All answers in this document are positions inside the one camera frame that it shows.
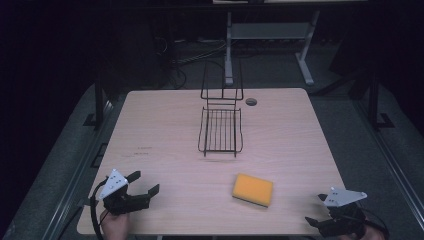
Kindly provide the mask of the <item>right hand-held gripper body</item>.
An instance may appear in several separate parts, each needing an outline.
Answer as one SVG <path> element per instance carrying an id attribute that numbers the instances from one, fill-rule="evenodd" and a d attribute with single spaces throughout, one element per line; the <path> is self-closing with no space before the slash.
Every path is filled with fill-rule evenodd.
<path id="1" fill-rule="evenodd" d="M 331 187 L 328 197 L 322 201 L 329 210 L 329 220 L 320 222 L 319 232 L 323 237 L 365 234 L 365 214 L 357 202 L 367 197 L 365 192 Z"/>

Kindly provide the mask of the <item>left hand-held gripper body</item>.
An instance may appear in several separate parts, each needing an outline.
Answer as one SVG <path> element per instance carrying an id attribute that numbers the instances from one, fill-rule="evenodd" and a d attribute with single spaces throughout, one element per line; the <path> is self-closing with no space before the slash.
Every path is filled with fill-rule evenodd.
<path id="1" fill-rule="evenodd" d="M 127 176 L 113 169 L 107 177 L 99 199 L 103 201 L 104 208 L 112 215 L 121 215 L 148 209 L 151 197 L 147 194 L 132 196 L 127 193 L 129 184 Z"/>

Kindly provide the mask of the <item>yellow sponge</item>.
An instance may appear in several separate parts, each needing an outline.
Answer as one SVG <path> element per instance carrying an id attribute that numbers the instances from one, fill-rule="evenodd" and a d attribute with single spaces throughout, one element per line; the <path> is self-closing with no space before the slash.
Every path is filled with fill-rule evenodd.
<path id="1" fill-rule="evenodd" d="M 273 183 L 268 180 L 239 173 L 237 175 L 232 196 L 260 206 L 271 204 Z"/>

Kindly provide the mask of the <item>black wire rack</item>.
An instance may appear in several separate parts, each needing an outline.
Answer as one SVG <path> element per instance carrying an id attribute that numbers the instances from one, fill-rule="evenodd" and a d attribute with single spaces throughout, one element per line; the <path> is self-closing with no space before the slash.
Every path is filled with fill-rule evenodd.
<path id="1" fill-rule="evenodd" d="M 210 64 L 204 64 L 200 98 L 204 101 L 198 150 L 206 156 L 208 153 L 230 153 L 237 156 L 243 150 L 242 110 L 244 100 L 243 81 L 227 79 L 212 80 L 209 74 Z"/>

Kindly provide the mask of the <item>person's left hand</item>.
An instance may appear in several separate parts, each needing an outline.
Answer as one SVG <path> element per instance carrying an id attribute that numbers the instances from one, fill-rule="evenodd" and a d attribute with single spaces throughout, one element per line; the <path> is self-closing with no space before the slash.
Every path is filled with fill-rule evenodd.
<path id="1" fill-rule="evenodd" d="M 130 215 L 118 216 L 110 214 L 107 210 L 101 213 L 101 228 L 106 240 L 126 240 L 130 230 Z"/>

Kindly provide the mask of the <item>person's right hand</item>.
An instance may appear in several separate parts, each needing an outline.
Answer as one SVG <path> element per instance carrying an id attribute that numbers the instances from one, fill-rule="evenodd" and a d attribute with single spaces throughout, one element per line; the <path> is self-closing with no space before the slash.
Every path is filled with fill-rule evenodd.
<path id="1" fill-rule="evenodd" d="M 338 236 L 337 240 L 386 240 L 386 238 L 380 230 L 366 226 L 365 234 L 362 237 L 359 237 L 356 234 L 349 234 Z"/>

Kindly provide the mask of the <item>black metal frame post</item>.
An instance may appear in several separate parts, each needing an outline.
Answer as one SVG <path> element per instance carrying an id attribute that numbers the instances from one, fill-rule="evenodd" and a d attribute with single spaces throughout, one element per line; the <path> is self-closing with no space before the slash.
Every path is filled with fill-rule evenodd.
<path id="1" fill-rule="evenodd" d="M 371 127 L 375 131 L 379 131 L 381 128 L 394 128 L 394 124 L 389 116 L 386 113 L 380 113 L 378 111 L 379 79 L 375 69 L 370 71 L 368 86 L 367 119 Z"/>
<path id="2" fill-rule="evenodd" d="M 105 110 L 107 107 L 107 94 L 105 92 L 106 77 L 99 73 L 94 81 L 94 113 L 89 113 L 83 123 L 84 126 L 93 127 L 95 131 L 99 130 L 105 119 Z"/>

